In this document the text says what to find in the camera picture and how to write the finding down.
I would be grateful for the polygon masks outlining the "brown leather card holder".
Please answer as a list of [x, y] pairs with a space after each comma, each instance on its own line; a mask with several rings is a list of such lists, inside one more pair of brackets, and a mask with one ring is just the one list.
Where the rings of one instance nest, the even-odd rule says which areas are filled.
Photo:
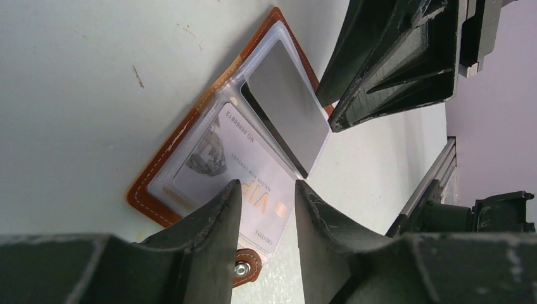
[[[257, 131], [268, 148], [280, 159], [283, 167], [294, 176], [295, 182], [305, 180], [300, 177], [241, 92], [246, 77], [257, 67], [276, 40], [281, 40], [296, 64], [303, 67], [303, 74], [308, 77], [313, 94], [318, 101], [315, 95], [319, 84], [318, 79], [282, 11], [274, 7], [230, 67], [201, 94], [188, 114], [135, 179], [125, 197], [130, 206], [158, 224], [169, 227], [205, 204], [191, 202], [173, 187], [172, 179], [226, 103], [233, 104], [242, 117]], [[333, 108], [321, 105], [320, 107], [325, 111], [328, 120]], [[262, 267], [270, 259], [259, 254], [258, 250], [251, 245], [241, 245], [238, 237], [236, 253], [238, 266], [233, 285], [237, 287], [256, 281]]]

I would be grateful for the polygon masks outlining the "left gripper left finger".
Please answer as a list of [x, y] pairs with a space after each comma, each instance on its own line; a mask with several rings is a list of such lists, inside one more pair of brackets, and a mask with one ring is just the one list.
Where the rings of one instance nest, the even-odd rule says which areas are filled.
[[112, 234], [1, 236], [2, 303], [229, 303], [241, 219], [230, 181], [174, 225]]

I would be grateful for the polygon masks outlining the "aluminium frame rail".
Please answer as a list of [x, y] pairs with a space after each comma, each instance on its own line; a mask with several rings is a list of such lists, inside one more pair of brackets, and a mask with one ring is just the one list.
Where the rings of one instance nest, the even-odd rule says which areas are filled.
[[420, 214], [426, 203], [440, 203], [441, 193], [456, 168], [456, 139], [448, 137], [445, 147], [435, 159], [385, 236], [393, 238], [418, 228]]

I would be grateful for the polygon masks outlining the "white VIP card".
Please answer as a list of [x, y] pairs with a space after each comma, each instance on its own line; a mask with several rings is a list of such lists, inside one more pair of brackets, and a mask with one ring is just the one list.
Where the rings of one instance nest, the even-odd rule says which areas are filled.
[[223, 105], [172, 179], [195, 204], [241, 183], [239, 242], [272, 258], [294, 209], [294, 176], [231, 103]]

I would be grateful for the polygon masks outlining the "grey credit card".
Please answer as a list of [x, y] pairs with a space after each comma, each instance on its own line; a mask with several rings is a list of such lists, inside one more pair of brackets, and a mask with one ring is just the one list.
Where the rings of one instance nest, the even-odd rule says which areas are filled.
[[325, 111], [281, 40], [246, 77], [241, 92], [303, 179], [308, 178], [329, 135]]

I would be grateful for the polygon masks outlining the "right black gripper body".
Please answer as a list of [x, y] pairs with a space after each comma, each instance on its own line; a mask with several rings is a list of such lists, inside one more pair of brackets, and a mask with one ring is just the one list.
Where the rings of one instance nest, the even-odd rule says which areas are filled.
[[483, 69], [484, 58], [495, 47], [502, 8], [514, 0], [473, 0], [466, 2], [462, 23], [459, 74], [469, 78]]

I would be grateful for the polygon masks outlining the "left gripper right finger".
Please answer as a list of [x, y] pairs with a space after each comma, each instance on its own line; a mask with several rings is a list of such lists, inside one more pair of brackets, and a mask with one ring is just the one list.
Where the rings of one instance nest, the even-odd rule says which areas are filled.
[[295, 214], [306, 303], [535, 303], [536, 234], [378, 234], [305, 181]]

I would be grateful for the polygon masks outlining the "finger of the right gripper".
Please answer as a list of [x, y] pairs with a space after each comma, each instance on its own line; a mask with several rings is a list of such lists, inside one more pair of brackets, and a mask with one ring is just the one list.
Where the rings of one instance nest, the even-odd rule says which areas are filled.
[[350, 1], [327, 68], [316, 90], [322, 106], [339, 100], [358, 73], [396, 8], [396, 1]]
[[378, 43], [329, 116], [333, 132], [452, 97], [460, 49], [458, 1], [396, 1]]

